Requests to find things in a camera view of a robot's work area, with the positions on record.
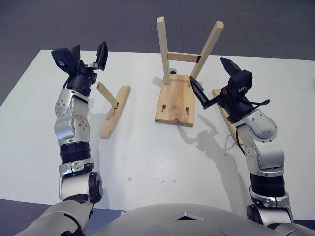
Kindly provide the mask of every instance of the wooden plank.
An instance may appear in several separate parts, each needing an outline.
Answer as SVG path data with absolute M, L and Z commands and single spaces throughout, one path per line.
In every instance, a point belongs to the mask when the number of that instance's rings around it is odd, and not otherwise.
M 100 132 L 100 137 L 109 138 L 112 132 L 114 131 L 118 119 L 123 111 L 127 98 L 129 96 L 130 90 L 131 90 L 130 86 L 124 85 L 120 87 L 116 97 L 118 106 L 117 108 L 112 107 L 112 109 L 110 109 L 105 120 L 105 123 L 102 127 L 102 130 Z
M 193 126 L 195 94 L 187 83 L 189 75 L 170 74 L 170 84 L 162 84 L 155 122 Z
M 198 62 L 200 58 L 201 58 L 200 54 L 167 52 L 167 59 L 169 60 Z
M 203 67 L 209 54 L 211 53 L 213 47 L 215 46 L 223 28 L 224 28 L 224 24 L 222 21 L 217 21 L 215 25 L 213 26 L 213 29 L 209 35 L 209 38 L 201 51 L 201 58 L 199 62 L 195 65 L 195 67 L 193 68 L 192 73 L 190 75 L 194 79 L 197 79 L 197 76 L 199 75 L 201 68 Z
M 167 38 L 166 38 L 164 16 L 157 18 L 157 32 L 158 32 L 159 48 L 161 50 L 161 55 L 162 55 L 164 81 L 167 85 L 169 85 L 170 84 L 170 71 L 169 71 L 169 63 L 167 59 L 168 48 L 167 48 Z
M 108 91 L 104 84 L 98 82 L 96 88 L 114 108 L 117 108 L 117 100 L 110 93 L 110 91 Z
M 218 96 L 220 93 L 221 93 L 221 89 L 214 89 L 214 90 L 212 90 L 212 95 L 213 95 L 213 97 Z M 230 131 L 230 134 L 232 135 L 232 137 L 233 137 L 235 143 L 237 143 L 237 141 L 236 141 L 236 127 L 235 127 L 235 125 L 234 125 L 234 124 L 231 124 L 231 123 L 227 120 L 227 117 L 228 117 L 229 115 L 228 115 L 228 113 L 225 111 L 225 109 L 223 109 L 223 108 L 220 107 L 219 105 L 218 105 L 218 108 L 219 108 L 219 110 L 220 110 L 220 112 L 221 112 L 221 115 L 222 115 L 222 117 L 223 117 L 223 120 L 224 120 L 224 122 L 225 122 L 225 124 L 226 124 L 228 130 Z

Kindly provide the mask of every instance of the wooden board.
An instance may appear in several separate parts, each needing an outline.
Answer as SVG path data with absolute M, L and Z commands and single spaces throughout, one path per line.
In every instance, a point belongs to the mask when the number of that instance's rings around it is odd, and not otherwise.
M 104 84 L 98 82 L 96 86 L 97 90 L 106 98 L 106 100 L 114 107 L 117 108 L 117 101 L 114 96 L 108 91 Z
M 212 95 L 213 95 L 213 97 L 218 96 L 218 95 L 220 94 L 220 92 L 221 92 L 221 89 L 214 89 L 214 90 L 212 90 Z M 236 141 L 236 127 L 235 127 L 235 125 L 234 125 L 234 124 L 231 124 L 231 123 L 227 120 L 227 117 L 228 117 L 229 115 L 228 115 L 228 113 L 225 111 L 225 109 L 223 109 L 223 108 L 220 107 L 219 105 L 218 105 L 218 108 L 219 108 L 219 110 L 220 110 L 220 112 L 221 112 L 221 115 L 222 115 L 222 117 L 223 117 L 223 119 L 224 119 L 224 122 L 225 122 L 225 124 L 226 124 L 228 130 L 230 131 L 230 134 L 232 135 L 234 141 L 237 143 L 237 141 Z
M 167 59 L 169 60 L 179 60 L 197 63 L 200 60 L 200 58 L 201 58 L 200 54 L 167 52 Z
M 105 120 L 105 123 L 102 127 L 100 132 L 100 137 L 102 138 L 109 138 L 112 132 L 114 131 L 117 121 L 120 117 L 120 114 L 123 111 L 125 103 L 130 93 L 130 86 L 121 86 L 119 92 L 117 94 L 116 100 L 118 102 L 117 108 L 112 107 L 108 113 L 108 116 Z
M 157 18 L 157 33 L 158 33 L 159 48 L 161 50 L 161 56 L 162 56 L 164 79 L 165 79 L 165 83 L 169 85 L 170 83 L 169 72 L 170 71 L 169 71 L 169 62 L 167 59 L 168 48 L 167 48 L 167 38 L 166 38 L 164 16 Z
M 162 84 L 155 122 L 193 126 L 195 94 L 188 83 L 189 75 L 170 74 L 170 84 Z
M 224 24 L 222 21 L 217 21 L 215 25 L 213 26 L 213 29 L 205 43 L 205 46 L 203 47 L 201 51 L 201 58 L 199 62 L 195 65 L 195 67 L 192 70 L 192 73 L 190 76 L 192 76 L 194 79 L 197 79 L 197 76 L 199 75 L 199 72 L 201 71 L 204 63 L 206 62 L 209 54 L 211 53 L 213 47 L 215 46 L 222 30 L 224 28 Z

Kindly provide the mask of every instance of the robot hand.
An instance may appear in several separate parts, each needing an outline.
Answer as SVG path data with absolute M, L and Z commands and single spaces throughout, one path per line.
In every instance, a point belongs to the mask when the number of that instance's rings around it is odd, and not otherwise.
M 277 140 L 277 126 L 257 107 L 267 105 L 250 102 L 245 94 L 252 87 L 252 73 L 241 70 L 234 62 L 220 58 L 231 76 L 221 93 L 209 100 L 203 88 L 190 78 L 193 91 L 204 109 L 218 103 L 229 114 L 227 118 L 237 128 L 236 137 L 243 140 L 250 172 L 252 205 L 247 207 L 248 219 L 265 226 L 293 222 L 289 195 L 284 188 L 284 151 Z
M 92 208 L 103 196 L 100 174 L 93 172 L 90 155 L 90 86 L 96 82 L 96 69 L 105 69 L 107 46 L 103 42 L 97 60 L 86 65 L 80 60 L 80 46 L 52 51 L 56 65 L 69 77 L 55 105 L 55 134 L 60 146 L 60 203 L 51 206 L 19 235 L 83 235 Z

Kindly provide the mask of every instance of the white table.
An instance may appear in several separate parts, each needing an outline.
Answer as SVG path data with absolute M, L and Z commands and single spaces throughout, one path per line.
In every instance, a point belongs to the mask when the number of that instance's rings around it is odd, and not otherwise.
M 95 52 L 83 51 L 84 62 Z M 285 151 L 285 183 L 295 219 L 315 219 L 315 62 L 228 57 L 253 73 L 251 101 L 277 123 Z M 189 75 L 193 63 L 170 62 Z M 154 122 L 163 76 L 160 54 L 110 52 L 103 82 L 116 95 L 131 93 L 110 139 L 98 137 L 110 104 L 92 86 L 91 155 L 105 195 L 96 208 L 132 210 L 157 203 L 195 203 L 245 216 L 249 173 L 217 106 L 203 110 L 196 99 L 193 128 Z M 0 198 L 58 202 L 59 147 L 54 105 L 67 75 L 42 50 L 0 108 Z M 209 56 L 198 80 L 212 89 L 228 81 L 219 56 Z

